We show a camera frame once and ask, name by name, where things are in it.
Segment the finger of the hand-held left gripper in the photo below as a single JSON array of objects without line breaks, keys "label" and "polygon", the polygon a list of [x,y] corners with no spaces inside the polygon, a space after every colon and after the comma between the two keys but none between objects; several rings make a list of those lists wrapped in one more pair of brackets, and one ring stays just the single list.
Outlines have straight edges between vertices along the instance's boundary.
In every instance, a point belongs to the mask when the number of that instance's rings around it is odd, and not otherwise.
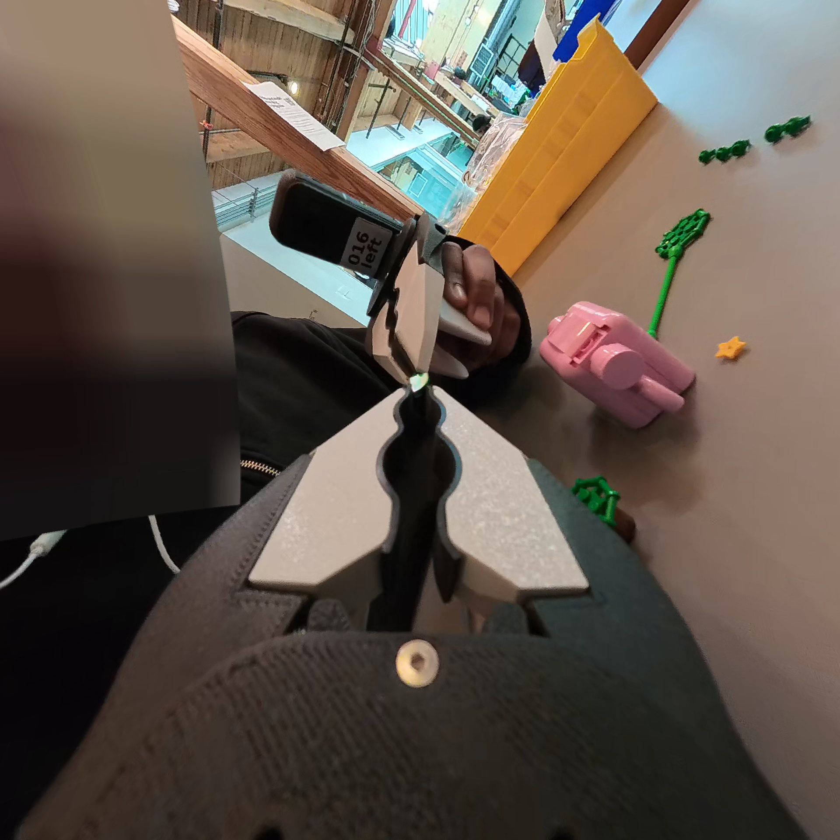
[{"label": "finger of the hand-held left gripper", "polygon": [[395,279],[392,361],[399,382],[431,369],[435,347],[435,270],[409,251]]},{"label": "finger of the hand-held left gripper", "polygon": [[370,350],[374,361],[399,384],[412,377],[412,363],[396,337],[396,313],[391,301],[380,307],[371,319]]}]

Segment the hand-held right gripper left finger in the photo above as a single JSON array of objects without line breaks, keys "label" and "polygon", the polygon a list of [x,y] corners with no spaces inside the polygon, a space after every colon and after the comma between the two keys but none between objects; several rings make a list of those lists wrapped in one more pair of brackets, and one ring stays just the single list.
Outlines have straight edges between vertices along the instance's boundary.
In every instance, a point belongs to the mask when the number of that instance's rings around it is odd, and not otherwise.
[{"label": "hand-held right gripper left finger", "polygon": [[396,436],[402,389],[317,447],[262,549],[248,582],[276,592],[341,602],[364,629],[382,593],[380,552],[392,529],[393,503],[377,473]]}]

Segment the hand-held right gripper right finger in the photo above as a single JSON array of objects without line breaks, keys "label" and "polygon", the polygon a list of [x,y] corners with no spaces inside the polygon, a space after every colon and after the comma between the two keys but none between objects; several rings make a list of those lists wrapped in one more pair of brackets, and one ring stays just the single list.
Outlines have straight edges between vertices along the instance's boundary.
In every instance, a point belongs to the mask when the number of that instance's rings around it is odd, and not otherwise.
[{"label": "hand-held right gripper right finger", "polygon": [[419,631],[476,631],[498,604],[587,593],[590,584],[526,456],[442,388],[434,394],[444,408],[440,429],[458,456],[444,514],[463,568],[449,603],[428,572]]}]

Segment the person's left hand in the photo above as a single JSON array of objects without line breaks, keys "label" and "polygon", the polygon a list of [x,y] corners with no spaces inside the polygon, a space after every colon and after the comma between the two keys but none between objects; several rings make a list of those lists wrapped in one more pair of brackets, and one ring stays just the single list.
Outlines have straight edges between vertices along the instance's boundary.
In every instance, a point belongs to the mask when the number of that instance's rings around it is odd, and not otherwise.
[{"label": "person's left hand", "polygon": [[497,278],[496,263],[481,245],[462,248],[444,242],[441,252],[444,299],[478,330],[487,332],[490,344],[472,343],[443,334],[439,345],[465,366],[468,373],[500,363],[514,353],[522,331],[522,316]]}]

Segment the green web wheel piece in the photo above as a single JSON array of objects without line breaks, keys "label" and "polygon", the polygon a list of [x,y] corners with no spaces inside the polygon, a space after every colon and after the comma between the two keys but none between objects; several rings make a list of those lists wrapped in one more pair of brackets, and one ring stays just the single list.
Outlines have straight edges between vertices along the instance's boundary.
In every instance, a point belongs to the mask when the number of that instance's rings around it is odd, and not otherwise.
[{"label": "green web wheel piece", "polygon": [[577,479],[571,493],[604,524],[616,527],[616,512],[621,494],[603,476]]}]

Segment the white paper notice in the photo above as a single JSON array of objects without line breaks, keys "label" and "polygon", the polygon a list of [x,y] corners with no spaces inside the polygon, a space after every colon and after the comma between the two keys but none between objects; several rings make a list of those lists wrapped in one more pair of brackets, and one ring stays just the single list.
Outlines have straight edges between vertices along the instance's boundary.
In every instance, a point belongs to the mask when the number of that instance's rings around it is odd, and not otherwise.
[{"label": "white paper notice", "polygon": [[302,108],[296,99],[273,81],[244,83],[244,86],[264,102],[282,121],[311,141],[319,150],[330,151],[345,146],[345,142]]}]

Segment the clear plastic bags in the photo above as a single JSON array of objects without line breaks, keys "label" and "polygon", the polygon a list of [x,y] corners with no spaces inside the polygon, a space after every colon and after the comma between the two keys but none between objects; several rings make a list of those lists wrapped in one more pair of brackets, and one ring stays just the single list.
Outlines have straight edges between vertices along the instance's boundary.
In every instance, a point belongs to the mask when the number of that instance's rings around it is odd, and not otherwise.
[{"label": "clear plastic bags", "polygon": [[458,189],[450,209],[448,221],[450,229],[460,230],[463,227],[467,216],[488,188],[491,179],[507,159],[526,127],[526,118],[519,115],[500,115],[488,123],[462,175],[462,186]]}]

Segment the pink toy brick watering can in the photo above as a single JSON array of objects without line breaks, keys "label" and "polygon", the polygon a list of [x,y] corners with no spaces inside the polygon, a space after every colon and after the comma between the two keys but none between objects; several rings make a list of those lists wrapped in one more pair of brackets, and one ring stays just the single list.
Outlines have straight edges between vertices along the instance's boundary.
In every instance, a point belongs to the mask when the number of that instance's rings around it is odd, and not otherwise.
[{"label": "pink toy brick watering can", "polygon": [[630,318],[589,301],[550,322],[539,354],[567,385],[633,429],[678,413],[696,380]]}]

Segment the yellow storage bin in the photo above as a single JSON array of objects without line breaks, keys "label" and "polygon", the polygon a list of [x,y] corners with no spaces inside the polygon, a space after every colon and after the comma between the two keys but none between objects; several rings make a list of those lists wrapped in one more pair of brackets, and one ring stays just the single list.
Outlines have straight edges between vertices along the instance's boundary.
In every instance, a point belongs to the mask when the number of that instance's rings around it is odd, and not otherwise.
[{"label": "yellow storage bin", "polygon": [[658,104],[597,19],[578,40],[460,228],[510,276]]}]

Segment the green web piece with stem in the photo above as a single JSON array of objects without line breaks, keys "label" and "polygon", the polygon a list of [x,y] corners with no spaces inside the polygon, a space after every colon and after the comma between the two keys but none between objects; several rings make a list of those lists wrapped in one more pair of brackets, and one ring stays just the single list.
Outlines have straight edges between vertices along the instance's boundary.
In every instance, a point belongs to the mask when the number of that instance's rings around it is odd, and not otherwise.
[{"label": "green web piece with stem", "polygon": [[675,278],[677,265],[688,247],[704,235],[710,221],[711,214],[707,210],[699,208],[689,216],[681,218],[675,226],[665,232],[655,248],[656,255],[665,261],[666,268],[654,312],[647,328],[647,334],[654,340],[658,339],[659,326]]}]

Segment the blue storage bin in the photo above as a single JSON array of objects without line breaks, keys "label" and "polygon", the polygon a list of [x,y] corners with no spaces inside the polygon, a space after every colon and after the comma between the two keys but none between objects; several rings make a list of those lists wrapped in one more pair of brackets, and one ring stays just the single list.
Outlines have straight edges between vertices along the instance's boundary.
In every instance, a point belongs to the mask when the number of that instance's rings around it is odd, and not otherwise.
[{"label": "blue storage bin", "polygon": [[605,25],[620,3],[621,1],[582,1],[553,52],[554,61],[569,61],[578,48],[582,29],[595,19]]}]

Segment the wooden post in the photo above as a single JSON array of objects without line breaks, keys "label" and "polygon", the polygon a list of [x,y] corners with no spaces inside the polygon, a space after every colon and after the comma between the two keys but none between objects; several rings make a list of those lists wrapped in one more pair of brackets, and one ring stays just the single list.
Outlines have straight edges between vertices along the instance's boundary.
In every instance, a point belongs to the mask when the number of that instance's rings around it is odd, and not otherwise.
[{"label": "wooden post", "polygon": [[171,17],[190,92],[248,137],[310,177],[405,221],[423,209],[344,147],[321,150],[246,84],[253,78],[176,17]]}]

